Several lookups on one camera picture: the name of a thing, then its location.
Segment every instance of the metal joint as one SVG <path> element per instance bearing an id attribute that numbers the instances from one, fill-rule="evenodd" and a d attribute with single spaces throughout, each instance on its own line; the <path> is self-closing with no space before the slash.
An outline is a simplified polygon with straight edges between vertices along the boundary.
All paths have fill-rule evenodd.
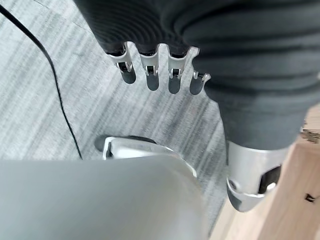
<path id="1" fill-rule="evenodd" d="M 121 56 L 113 56 L 111 54 L 108 55 L 110 56 L 113 64 L 120 70 L 121 73 L 131 72 L 133 65 L 127 43 L 124 44 L 123 48 L 124 54 Z"/>
<path id="2" fill-rule="evenodd" d="M 142 66 L 144 69 L 144 72 L 147 76 L 154 75 L 156 76 L 158 74 L 158 68 L 159 68 L 159 51 L 158 46 L 156 48 L 156 52 L 153 55 L 143 55 L 140 53 L 140 58 L 142 62 Z"/>

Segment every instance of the robotic hand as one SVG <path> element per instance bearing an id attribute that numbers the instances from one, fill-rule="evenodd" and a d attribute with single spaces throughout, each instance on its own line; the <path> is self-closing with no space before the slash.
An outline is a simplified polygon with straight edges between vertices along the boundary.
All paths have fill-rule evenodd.
<path id="1" fill-rule="evenodd" d="M 190 92 L 219 105 L 228 146 L 227 192 L 239 211 L 277 185 L 304 117 L 320 101 L 320 0 L 74 0 L 123 80 L 135 82 L 135 43 L 147 86 L 159 86 L 158 44 L 168 45 L 176 94 L 191 46 Z"/>

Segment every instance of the gray carpet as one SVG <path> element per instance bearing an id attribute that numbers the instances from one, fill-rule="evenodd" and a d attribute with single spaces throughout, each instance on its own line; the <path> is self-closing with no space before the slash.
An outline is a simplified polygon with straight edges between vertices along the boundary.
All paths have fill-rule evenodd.
<path id="1" fill-rule="evenodd" d="M 148 137 L 180 153 L 197 171 L 212 227 L 226 196 L 225 142 L 218 106 L 189 93 L 191 52 L 178 94 L 168 91 L 168 53 L 160 46 L 160 87 L 147 89 L 137 50 L 132 85 L 98 45 L 71 0 L 0 0 L 49 52 L 65 111 L 85 161 L 101 158 L 97 135 Z M 75 159 L 54 78 L 39 49 L 0 16 L 0 159 Z"/>

